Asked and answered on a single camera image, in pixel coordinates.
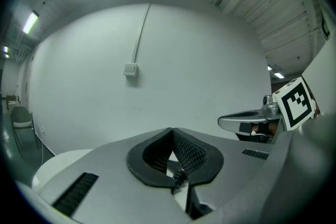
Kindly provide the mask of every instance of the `floor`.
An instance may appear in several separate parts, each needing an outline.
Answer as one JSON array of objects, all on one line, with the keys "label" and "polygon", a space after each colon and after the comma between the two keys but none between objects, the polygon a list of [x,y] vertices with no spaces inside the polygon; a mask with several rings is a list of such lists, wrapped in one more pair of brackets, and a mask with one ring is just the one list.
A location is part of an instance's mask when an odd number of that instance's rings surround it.
[{"label": "floor", "polygon": [[[8,170],[14,180],[20,181],[31,187],[33,177],[42,164],[42,144],[39,139],[38,148],[35,143],[31,129],[17,130],[20,141],[21,154],[17,149],[9,114],[6,111],[4,101],[2,102],[3,113],[0,117],[1,136],[0,143],[2,156],[8,165]],[[43,148],[43,163],[51,159],[53,155]]]}]

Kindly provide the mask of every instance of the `black rubber seal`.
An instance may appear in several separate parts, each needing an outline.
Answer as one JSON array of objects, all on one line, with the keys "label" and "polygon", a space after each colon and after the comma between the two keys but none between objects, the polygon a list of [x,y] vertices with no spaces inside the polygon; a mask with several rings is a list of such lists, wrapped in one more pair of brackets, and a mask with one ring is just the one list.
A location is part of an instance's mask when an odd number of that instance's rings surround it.
[{"label": "black rubber seal", "polygon": [[192,186],[210,183],[223,167],[223,155],[216,147],[177,128],[168,128],[132,148],[127,166],[146,185],[173,188],[174,180],[166,176],[172,151]]}]

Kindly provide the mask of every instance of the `gray chair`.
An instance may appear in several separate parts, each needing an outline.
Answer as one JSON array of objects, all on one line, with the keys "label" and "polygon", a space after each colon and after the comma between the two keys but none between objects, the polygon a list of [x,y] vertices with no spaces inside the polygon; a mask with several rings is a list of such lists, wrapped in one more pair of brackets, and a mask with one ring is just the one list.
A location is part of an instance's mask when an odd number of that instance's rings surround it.
[{"label": "gray chair", "polygon": [[19,147],[20,141],[16,133],[16,130],[18,129],[32,129],[33,136],[35,138],[35,143],[38,148],[38,143],[37,143],[37,139],[35,135],[33,114],[29,113],[29,111],[24,106],[16,106],[13,108],[11,112],[10,120],[12,124],[15,143],[16,143],[17,149],[19,150],[20,154],[21,154],[20,147]]}]

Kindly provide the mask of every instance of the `fluorescent light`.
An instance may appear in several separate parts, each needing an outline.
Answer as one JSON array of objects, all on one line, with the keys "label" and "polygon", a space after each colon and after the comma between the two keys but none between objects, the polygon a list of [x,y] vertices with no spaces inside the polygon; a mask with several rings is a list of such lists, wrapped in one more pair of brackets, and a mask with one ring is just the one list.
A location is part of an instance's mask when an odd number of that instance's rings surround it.
[{"label": "fluorescent light", "polygon": [[33,10],[33,12],[28,17],[27,22],[26,22],[25,26],[23,27],[22,31],[25,32],[26,34],[29,33],[30,29],[32,28],[32,26],[36,22],[38,16],[39,16],[38,13]]},{"label": "fluorescent light", "polygon": [[281,75],[280,73],[275,73],[274,75],[276,75],[279,79],[284,79],[285,77],[283,75]]}]

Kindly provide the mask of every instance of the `ceiling light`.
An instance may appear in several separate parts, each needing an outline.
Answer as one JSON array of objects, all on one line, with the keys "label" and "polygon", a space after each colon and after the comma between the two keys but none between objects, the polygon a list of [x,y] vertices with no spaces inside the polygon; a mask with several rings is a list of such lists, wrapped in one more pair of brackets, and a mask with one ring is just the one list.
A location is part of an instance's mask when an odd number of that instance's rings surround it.
[{"label": "ceiling light", "polygon": [[279,79],[284,79],[285,77],[283,75],[281,75],[280,73],[275,73],[274,75],[276,75]]},{"label": "ceiling light", "polygon": [[26,34],[29,33],[30,29],[32,28],[32,26],[36,22],[38,16],[39,16],[38,13],[33,10],[33,12],[28,17],[27,22],[26,22],[25,26],[23,27],[22,31],[25,32]]}]

